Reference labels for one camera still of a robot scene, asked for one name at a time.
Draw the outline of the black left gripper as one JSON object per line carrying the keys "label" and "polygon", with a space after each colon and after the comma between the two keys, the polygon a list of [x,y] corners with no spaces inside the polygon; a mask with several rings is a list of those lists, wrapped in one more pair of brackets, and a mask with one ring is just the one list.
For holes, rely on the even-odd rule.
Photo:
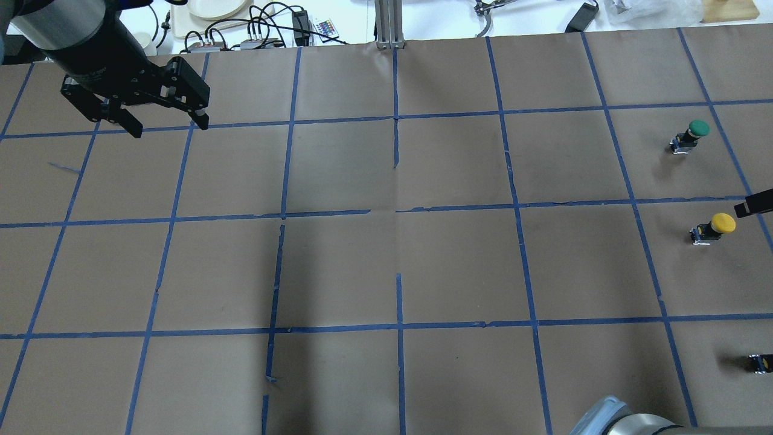
{"label": "black left gripper", "polygon": [[200,130],[209,129],[211,88],[204,78],[180,56],[153,63],[116,14],[105,12],[85,41],[46,55],[66,72],[62,96],[88,120],[107,120],[139,139],[143,124],[126,107],[156,104],[183,111]]}

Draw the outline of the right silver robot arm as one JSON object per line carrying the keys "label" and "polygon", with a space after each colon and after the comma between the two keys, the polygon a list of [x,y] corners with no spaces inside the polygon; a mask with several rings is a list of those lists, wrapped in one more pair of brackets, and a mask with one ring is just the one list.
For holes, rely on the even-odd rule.
{"label": "right silver robot arm", "polygon": [[[771,212],[771,189],[745,196],[734,206],[735,218],[715,214],[706,224],[690,229],[693,245],[710,245],[736,228],[736,218]],[[745,369],[758,375],[771,374],[771,352],[750,353],[743,359]],[[655,414],[633,413],[615,396],[599,400],[569,434],[771,434],[768,427],[685,427]]]}

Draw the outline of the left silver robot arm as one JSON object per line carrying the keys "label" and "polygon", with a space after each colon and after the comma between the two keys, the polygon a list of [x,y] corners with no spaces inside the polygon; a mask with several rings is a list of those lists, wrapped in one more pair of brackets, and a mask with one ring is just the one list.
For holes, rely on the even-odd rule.
{"label": "left silver robot arm", "polygon": [[86,119],[143,135],[131,106],[185,112],[208,129],[210,86],[182,57],[152,63],[120,20],[149,1],[11,1],[8,22],[65,71],[60,92]]}

